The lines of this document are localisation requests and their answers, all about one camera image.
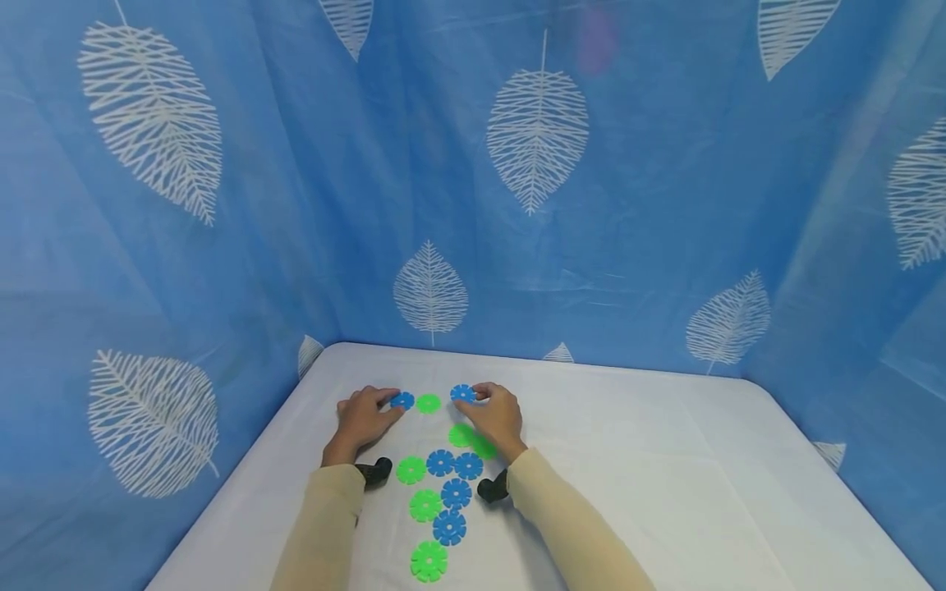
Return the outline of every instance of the black handle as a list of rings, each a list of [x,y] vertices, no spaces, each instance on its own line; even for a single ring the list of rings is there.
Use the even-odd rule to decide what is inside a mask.
[[[506,472],[507,470],[500,472],[495,480],[489,478],[480,480],[480,484],[476,487],[477,495],[487,503],[495,503],[509,496],[509,491],[506,489]]]
[[[355,467],[364,476],[364,489],[368,490],[383,486],[388,481],[388,476],[391,475],[394,464],[387,458],[378,458],[373,466],[357,463]]]

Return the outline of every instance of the blue curtain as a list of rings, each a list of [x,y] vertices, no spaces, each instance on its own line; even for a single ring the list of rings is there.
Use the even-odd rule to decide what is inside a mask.
[[[143,588],[354,340],[756,381],[946,589],[942,0],[0,26],[0,587]]]

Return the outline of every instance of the green gear piece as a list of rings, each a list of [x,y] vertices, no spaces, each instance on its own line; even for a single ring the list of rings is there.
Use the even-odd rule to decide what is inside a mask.
[[[420,582],[440,581],[447,573],[447,549],[437,542],[421,542],[411,554],[411,574]]]
[[[424,394],[417,399],[416,406],[421,414],[433,414],[440,408],[440,398],[437,394]]]
[[[458,423],[450,428],[447,438],[454,447],[469,447],[473,444],[476,431],[466,423]]]
[[[411,517],[418,523],[428,523],[444,510],[440,495],[431,489],[417,491],[411,499]]]
[[[397,479],[405,484],[416,484],[424,479],[427,465],[417,456],[408,456],[397,465]]]
[[[470,438],[470,447],[473,448],[473,453],[480,456],[484,461],[496,457],[496,447],[479,433],[473,433],[473,437]]]

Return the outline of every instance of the leaf print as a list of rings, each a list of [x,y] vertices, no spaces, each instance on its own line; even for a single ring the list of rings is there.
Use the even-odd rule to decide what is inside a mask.
[[[844,455],[848,453],[848,445],[846,443],[814,442],[812,445],[815,446],[815,449],[818,450],[818,453],[821,454],[821,457],[825,459],[834,472],[841,469],[841,462],[844,461]]]
[[[375,0],[319,0],[319,3],[339,41],[352,59],[358,61],[361,47],[371,28]]]
[[[98,351],[89,431],[129,493],[162,498],[189,485],[217,446],[217,403],[201,368],[166,357]]]
[[[585,96],[565,72],[519,70],[496,96],[486,145],[499,177],[530,216],[564,183],[585,153]]]
[[[428,240],[404,264],[394,280],[394,302],[401,316],[417,330],[448,333],[466,315],[466,287],[457,271]]]
[[[299,345],[299,379],[308,372],[308,368],[312,367],[312,363],[322,354],[322,351],[324,347],[316,339],[309,335],[302,339],[302,344]]]
[[[575,360],[571,358],[571,351],[565,346],[565,343],[559,343],[557,347],[549,351],[544,357],[546,361],[562,361],[565,363],[574,363]]]
[[[762,276],[752,271],[734,287],[712,297],[687,325],[687,349],[697,359],[715,363],[740,361],[765,331],[771,310]]]
[[[769,79],[804,50],[841,0],[759,0],[759,51]]]
[[[897,159],[887,180],[887,203],[903,269],[946,252],[946,118]]]
[[[82,90],[105,145],[135,178],[208,226],[222,169],[217,110],[164,35],[95,23],[79,54]]]

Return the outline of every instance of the right hand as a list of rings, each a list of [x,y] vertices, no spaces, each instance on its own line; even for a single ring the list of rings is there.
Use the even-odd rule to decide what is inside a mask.
[[[483,382],[473,387],[477,400],[484,405],[471,405],[454,400],[453,406],[473,422],[473,426],[492,443],[506,463],[516,461],[529,447],[522,441],[522,411],[512,392],[499,384]]]

